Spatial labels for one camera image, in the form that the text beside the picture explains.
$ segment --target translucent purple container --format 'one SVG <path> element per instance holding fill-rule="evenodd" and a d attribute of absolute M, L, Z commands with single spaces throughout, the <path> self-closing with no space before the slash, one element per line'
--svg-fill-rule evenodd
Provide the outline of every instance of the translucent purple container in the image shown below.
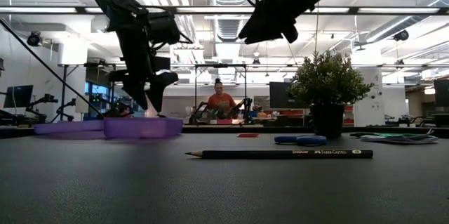
<path fill-rule="evenodd" d="M 103 130 L 103 121 L 60 121 L 58 123 L 47 123 L 34 125 L 36 134 L 50 133 L 73 133 L 82 131 L 101 131 Z"/>
<path fill-rule="evenodd" d="M 172 118 L 107 118 L 106 138 L 169 138 L 182 133 L 182 120 Z"/>

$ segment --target dark gray table surface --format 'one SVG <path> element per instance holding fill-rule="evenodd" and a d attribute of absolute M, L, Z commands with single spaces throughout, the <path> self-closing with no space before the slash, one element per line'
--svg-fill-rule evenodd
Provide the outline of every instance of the dark gray table surface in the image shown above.
<path fill-rule="evenodd" d="M 0 223 L 449 223 L 449 140 L 322 149 L 373 159 L 200 160 L 207 149 L 300 149 L 273 136 L 130 144 L 0 140 Z"/>

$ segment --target black pencil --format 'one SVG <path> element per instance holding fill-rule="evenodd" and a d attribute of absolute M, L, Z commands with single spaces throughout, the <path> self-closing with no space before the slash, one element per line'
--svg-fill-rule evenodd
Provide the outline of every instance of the black pencil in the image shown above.
<path fill-rule="evenodd" d="M 355 159 L 372 158 L 372 150 L 202 150 L 185 153 L 204 159 Z"/>

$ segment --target red shirt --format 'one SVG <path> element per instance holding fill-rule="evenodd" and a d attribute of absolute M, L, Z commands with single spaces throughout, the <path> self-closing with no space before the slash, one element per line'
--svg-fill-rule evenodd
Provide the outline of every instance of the red shirt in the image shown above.
<path fill-rule="evenodd" d="M 223 93 L 222 95 L 214 94 L 209 97 L 208 106 L 212 109 L 220 109 L 223 112 L 228 112 L 236 106 L 236 103 L 229 94 Z"/>

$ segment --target computer monitor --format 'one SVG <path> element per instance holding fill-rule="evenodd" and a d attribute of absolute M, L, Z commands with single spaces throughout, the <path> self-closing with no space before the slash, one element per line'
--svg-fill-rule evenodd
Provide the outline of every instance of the computer monitor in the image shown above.
<path fill-rule="evenodd" d="M 269 106 L 275 109 L 303 109 L 309 106 L 287 92 L 290 83 L 269 82 Z"/>
<path fill-rule="evenodd" d="M 33 86 L 10 86 L 6 91 L 4 108 L 28 107 L 33 94 Z"/>
<path fill-rule="evenodd" d="M 449 80 L 435 80 L 435 106 L 449 107 Z"/>

